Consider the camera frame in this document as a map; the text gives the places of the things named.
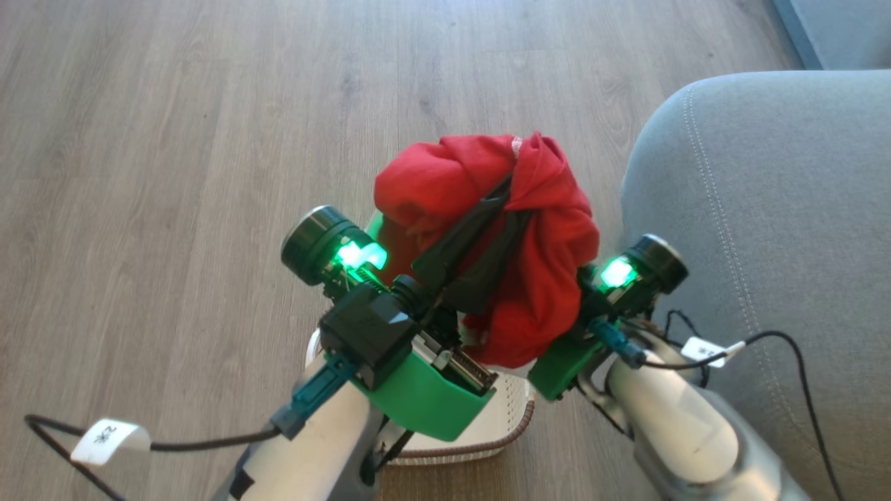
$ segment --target sofa stitching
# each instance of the sofa stitching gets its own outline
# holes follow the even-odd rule
[[[686,96],[687,105],[685,115],[688,113],[690,115],[690,123],[687,124],[687,134],[690,137],[691,143],[693,142],[693,135],[695,134],[696,136],[696,143],[693,144],[693,151],[694,153],[696,153],[697,163],[699,164],[699,173],[702,176],[703,183],[706,185],[706,193],[708,195],[709,203],[712,206],[712,214],[715,218],[715,222],[718,224],[718,235],[723,246],[724,257],[727,259],[727,264],[731,269],[732,280],[737,292],[737,301],[740,303],[740,309],[746,322],[748,334],[752,335],[755,332],[760,331],[761,328],[758,322],[757,314],[755,313],[755,309],[752,305],[751,293],[748,290],[746,278],[742,272],[740,256],[739,253],[736,251],[736,245],[733,243],[733,237],[730,231],[730,224],[728,223],[727,217],[724,214],[723,204],[721,203],[721,198],[717,191],[715,174],[712,170],[711,164],[708,162],[708,156],[706,156],[705,147],[702,144],[702,136],[699,134],[699,127],[696,125],[696,113],[693,109],[693,98],[697,86],[698,85],[691,86]],[[786,397],[783,394],[782,389],[780,388],[780,381],[773,369],[770,356],[767,354],[766,350],[762,349],[761,347],[755,347],[755,352],[757,355],[758,367],[761,369],[764,377],[767,378],[768,391],[770,392],[773,403],[783,406],[786,409],[786,412],[789,414],[789,418],[792,423],[795,424],[798,428],[801,428],[801,423],[799,423],[798,419],[796,419],[795,414],[792,412],[792,408],[789,405],[789,402],[786,400]],[[767,372],[765,365],[770,368],[770,373]]]
[[[697,166],[699,167],[699,174],[702,176],[703,184],[706,187],[706,195],[708,197],[709,205],[711,206],[711,209],[712,209],[712,215],[715,218],[715,222],[718,224],[718,238],[721,241],[723,251],[724,251],[724,256],[727,259],[727,264],[730,266],[730,269],[731,269],[731,276],[732,276],[733,284],[737,290],[737,300],[740,302],[740,308],[742,309],[743,317],[746,321],[746,326],[749,329],[749,333],[753,333],[752,327],[748,321],[748,312],[746,309],[746,303],[747,303],[748,308],[750,308],[752,315],[753,316],[755,315],[754,308],[752,307],[751,295],[748,292],[748,287],[746,287],[746,290],[745,290],[746,302],[744,302],[743,297],[740,296],[740,284],[738,283],[737,273],[739,273],[740,278],[742,278],[741,277],[742,267],[740,265],[739,256],[736,254],[735,248],[733,249],[734,259],[733,259],[733,261],[731,261],[731,255],[728,251],[728,248],[726,245],[726,240],[725,240],[726,238],[730,237],[729,236],[730,228],[726,223],[726,217],[723,215],[723,204],[721,204],[720,200],[717,198],[717,196],[718,196],[717,195],[717,186],[714,181],[714,174],[712,172],[711,165],[708,163],[708,158],[706,157],[706,153],[705,153],[705,147],[702,144],[702,138],[701,138],[701,135],[699,134],[699,128],[696,125],[696,117],[694,115],[694,110],[693,110],[693,95],[696,90],[696,87],[699,86],[699,83],[700,82],[697,82],[697,83],[691,85],[687,89],[687,92],[684,95],[683,121],[684,121],[684,125],[687,127],[687,136],[690,139],[691,147],[693,149],[693,156],[696,159]],[[709,177],[711,177],[711,184],[706,179],[706,170],[703,169],[703,161],[705,162],[708,175],[709,175]],[[723,226],[719,222],[721,220],[721,218],[724,221]],[[757,317],[754,319],[754,322],[755,322],[756,328],[758,328]],[[764,373],[764,376],[767,377],[767,373],[764,369],[764,365],[762,363],[762,357],[761,357],[762,354],[767,356],[767,353],[764,350],[764,348],[759,348],[757,346],[755,346],[753,348],[755,349],[755,353],[756,353],[756,356],[758,359],[758,365],[761,368],[762,373]],[[772,363],[770,361],[769,356],[767,356],[767,357],[768,357],[767,363],[771,366],[771,371],[773,372]],[[790,408],[789,402],[786,400],[786,397],[782,391],[782,388],[780,388],[780,382],[779,382],[779,379],[776,377],[776,373],[773,373],[772,378],[770,378],[770,379],[772,379],[772,382],[774,384],[769,384],[768,390],[771,394],[771,399],[773,400],[774,404],[780,404],[777,401],[776,395],[774,393],[774,385],[775,385],[776,390],[782,395],[782,401],[783,401],[782,405],[785,407],[785,409],[787,411],[787,417],[790,419],[790,421],[792,421],[794,424],[797,425],[797,431],[799,433],[801,433],[803,437],[806,437],[806,435],[804,433],[803,426],[796,419],[794,413],[792,412],[792,410]],[[815,456],[815,455],[819,454],[819,451],[810,442],[810,440],[805,442],[805,446],[810,450],[812,455]],[[857,470],[861,470],[861,471],[865,470],[865,471],[869,471],[869,472],[886,472],[886,470],[884,470],[884,469],[876,468],[874,464],[866,464],[864,462],[851,460],[847,457],[833,456],[832,462],[836,465],[842,464],[842,465],[848,466],[849,468],[853,468],[853,469],[857,469]]]
[[[731,264],[730,252],[727,248],[727,241],[724,239],[723,227],[721,226],[720,219],[718,218],[717,207],[715,206],[715,199],[712,195],[711,186],[706,181],[706,173],[702,167],[702,158],[699,156],[699,148],[696,145],[696,141],[693,139],[693,129],[690,125],[690,111],[691,111],[691,97],[693,94],[693,89],[695,89],[699,83],[693,84],[690,88],[687,89],[687,92],[683,97],[683,123],[687,127],[687,136],[690,138],[690,146],[693,148],[693,157],[696,159],[696,165],[699,169],[699,175],[702,176],[702,182],[706,187],[706,197],[708,197],[708,204],[711,206],[712,217],[715,219],[715,225],[718,230],[718,239],[721,241],[721,248],[724,252],[724,257],[727,259],[728,264]],[[733,288],[736,290],[737,299],[742,303],[742,291],[740,289],[739,281],[736,277],[736,268],[730,266],[731,276],[733,280]],[[743,315],[743,320],[746,322],[746,328],[749,333],[753,332],[752,326],[749,324],[749,319],[747,315]]]

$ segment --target green led light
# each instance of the green led light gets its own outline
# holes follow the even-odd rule
[[[387,263],[387,252],[376,242],[369,243],[362,249],[355,242],[350,242],[337,251],[337,258],[345,267],[359,268],[365,263],[383,269]]]
[[[610,288],[628,285],[635,278],[637,272],[624,257],[613,259],[601,272],[603,284]]]

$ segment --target camera lens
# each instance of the camera lens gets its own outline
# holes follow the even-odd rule
[[[657,277],[664,294],[671,293],[690,274],[677,251],[654,234],[645,234],[625,254],[641,261]]]
[[[323,205],[310,210],[284,239],[282,263],[307,285],[317,285],[324,281],[325,269],[339,254],[346,262],[372,244],[380,247],[337,209]],[[366,260],[377,264],[373,257]]]

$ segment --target white basket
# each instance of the white basket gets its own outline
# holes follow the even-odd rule
[[[309,340],[307,365],[321,351],[319,332]],[[472,461],[494,456],[513,442],[529,425],[535,411],[535,391],[529,381],[498,373],[495,394],[482,412],[454,442],[416,433],[390,464],[419,466]]]

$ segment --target silver arm segment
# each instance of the silver arm segment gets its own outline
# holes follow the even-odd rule
[[[297,385],[324,363],[317,357]],[[377,476],[373,465],[363,462],[381,446],[383,419],[361,391],[345,384],[293,440],[279,435],[247,448],[213,499],[371,501],[379,488]]]
[[[667,343],[639,326],[625,333],[647,345],[648,360],[682,364]],[[597,390],[592,370],[579,387],[613,423],[634,437],[634,457],[656,489],[670,499],[809,499],[779,457],[751,426],[712,391],[695,388],[676,371],[634,370],[617,359]]]

